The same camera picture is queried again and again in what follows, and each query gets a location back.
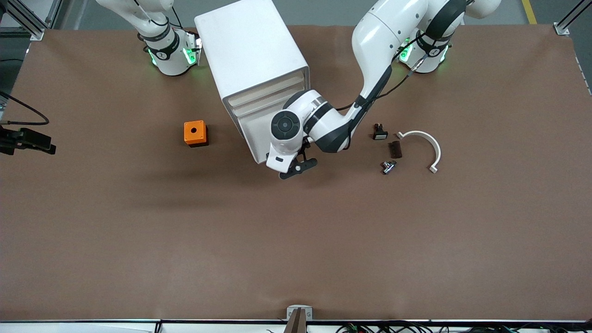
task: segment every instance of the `white box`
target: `white box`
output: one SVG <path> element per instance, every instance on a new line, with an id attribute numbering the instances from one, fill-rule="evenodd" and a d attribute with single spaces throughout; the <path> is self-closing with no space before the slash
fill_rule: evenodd
<path id="1" fill-rule="evenodd" d="M 272 0 L 241 0 L 195 17 L 220 98 L 253 158 L 269 152 L 273 116 L 310 72 Z"/>

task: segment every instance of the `brown table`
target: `brown table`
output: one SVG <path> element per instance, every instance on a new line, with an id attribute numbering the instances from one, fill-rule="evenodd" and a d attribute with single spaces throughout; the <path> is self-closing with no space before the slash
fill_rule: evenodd
<path id="1" fill-rule="evenodd" d="M 352 28 L 291 31 L 312 86 L 349 104 Z M 320 319 L 591 316 L 592 99 L 551 26 L 459 28 L 349 151 L 312 148 L 319 165 L 288 181 L 254 163 L 206 66 L 161 75 L 135 35 L 31 44 L 13 95 L 50 117 L 57 154 L 0 158 L 0 319 L 258 319 L 293 303 Z M 35 118 L 10 103 L 7 119 Z M 182 140 L 196 119 L 209 147 Z M 376 122 L 388 141 L 431 133 L 439 172 L 410 137 L 381 175 Z"/>

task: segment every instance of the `black round joint cap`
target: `black round joint cap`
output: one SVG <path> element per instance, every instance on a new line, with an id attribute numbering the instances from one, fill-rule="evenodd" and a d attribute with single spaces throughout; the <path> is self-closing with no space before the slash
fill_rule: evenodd
<path id="1" fill-rule="evenodd" d="M 278 112 L 271 120 L 271 133 L 278 140 L 292 139 L 300 129 L 298 116 L 290 111 Z"/>

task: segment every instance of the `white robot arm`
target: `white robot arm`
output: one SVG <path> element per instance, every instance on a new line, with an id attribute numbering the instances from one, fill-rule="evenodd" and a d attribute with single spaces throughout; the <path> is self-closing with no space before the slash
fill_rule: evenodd
<path id="1" fill-rule="evenodd" d="M 153 63 L 165 75 L 185 73 L 197 64 L 201 40 L 194 34 L 171 27 L 164 12 L 173 0 L 96 0 L 123 17 L 148 45 Z"/>
<path id="2" fill-rule="evenodd" d="M 472 5 L 482 1 L 486 4 L 475 7 L 475 16 L 490 14 L 501 0 L 475 0 Z M 386 86 L 399 47 L 417 31 L 406 47 L 418 47 L 422 52 L 415 52 L 407 76 L 421 69 L 434 70 L 465 10 L 466 0 L 379 0 L 353 31 L 353 52 L 363 74 L 363 88 L 356 101 L 341 115 L 315 90 L 296 93 L 271 121 L 267 166 L 287 178 L 316 165 L 314 159 L 313 163 L 296 160 L 303 144 L 306 147 L 314 142 L 327 153 L 347 149 L 354 131 Z"/>

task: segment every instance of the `metal fitting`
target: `metal fitting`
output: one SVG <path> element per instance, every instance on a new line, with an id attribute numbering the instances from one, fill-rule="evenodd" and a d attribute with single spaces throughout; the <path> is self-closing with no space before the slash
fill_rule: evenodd
<path id="1" fill-rule="evenodd" d="M 395 165 L 397 165 L 396 161 L 383 162 L 382 167 L 384 168 L 384 170 L 382 170 L 382 174 L 388 175 L 389 173 L 391 173 L 391 171 L 395 168 Z"/>

